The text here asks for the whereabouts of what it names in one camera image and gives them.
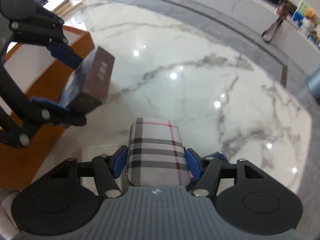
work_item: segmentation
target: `floor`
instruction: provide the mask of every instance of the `floor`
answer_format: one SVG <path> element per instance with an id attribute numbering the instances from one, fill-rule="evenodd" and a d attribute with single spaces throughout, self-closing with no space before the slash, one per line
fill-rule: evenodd
<path id="1" fill-rule="evenodd" d="M 320 228 L 320 156 L 317 154 L 320 149 L 320 107 L 308 92 L 305 73 L 277 48 L 264 44 L 259 33 L 202 4 L 191 0 L 115 1 L 172 17 L 218 38 L 262 67 L 309 111 L 313 119 L 312 135 L 307 168 L 298 192 L 304 213 L 297 230 L 305 236 L 316 236 Z"/>

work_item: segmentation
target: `plaid case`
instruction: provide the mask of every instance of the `plaid case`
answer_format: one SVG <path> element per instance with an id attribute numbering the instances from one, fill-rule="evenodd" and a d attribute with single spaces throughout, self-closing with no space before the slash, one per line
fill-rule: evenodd
<path id="1" fill-rule="evenodd" d="M 134 186 L 188 185 L 189 169 L 178 127 L 170 121 L 137 118 L 131 128 L 128 180 Z"/>

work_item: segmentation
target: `silver bolt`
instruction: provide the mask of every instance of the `silver bolt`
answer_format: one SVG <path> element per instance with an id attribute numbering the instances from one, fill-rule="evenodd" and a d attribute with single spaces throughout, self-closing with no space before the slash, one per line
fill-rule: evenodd
<path id="1" fill-rule="evenodd" d="M 42 109 L 41 110 L 41 115 L 43 117 L 43 119 L 45 120 L 49 120 L 50 119 L 50 113 L 47 109 Z"/>
<path id="2" fill-rule="evenodd" d="M 30 144 L 30 140 L 29 140 L 28 136 L 26 134 L 24 134 L 24 133 L 20 134 L 19 141 L 21 142 L 21 144 L 24 147 L 27 147 Z"/>
<path id="3" fill-rule="evenodd" d="M 13 22 L 13 23 L 11 24 L 11 27 L 12 27 L 12 29 L 16 30 L 16 29 L 18 29 L 19 24 L 18 24 L 17 22 Z"/>
<path id="4" fill-rule="evenodd" d="M 151 192 L 152 192 L 153 194 L 155 194 L 155 195 L 158 195 L 158 194 L 161 193 L 161 190 L 158 189 L 158 188 L 155 188 L 155 189 L 151 190 Z"/>
<path id="5" fill-rule="evenodd" d="M 196 197 L 207 197 L 209 195 L 209 191 L 207 191 L 206 189 L 196 189 L 193 192 L 193 195 L 195 195 Z"/>
<path id="6" fill-rule="evenodd" d="M 106 196 L 108 198 L 117 198 L 121 196 L 121 191 L 117 189 L 109 189 L 106 191 Z"/>

